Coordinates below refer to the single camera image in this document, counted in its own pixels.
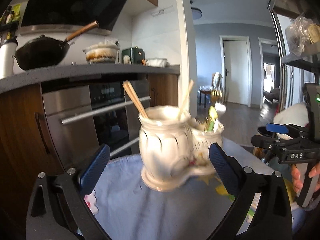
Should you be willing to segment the person right hand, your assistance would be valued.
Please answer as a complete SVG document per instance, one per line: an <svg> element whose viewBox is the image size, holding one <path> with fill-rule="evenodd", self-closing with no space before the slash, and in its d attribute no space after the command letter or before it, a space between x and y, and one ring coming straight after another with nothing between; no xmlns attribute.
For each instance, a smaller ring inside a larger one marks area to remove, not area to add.
<svg viewBox="0 0 320 240"><path fill-rule="evenodd" d="M309 178L313 178L314 176L319 174L320 174L320 163L317 163L309 172ZM300 181L300 172L296 167L296 165L292 165L291 176L292 176L293 189L296 193L298 193L302 189L303 183Z"/></svg>

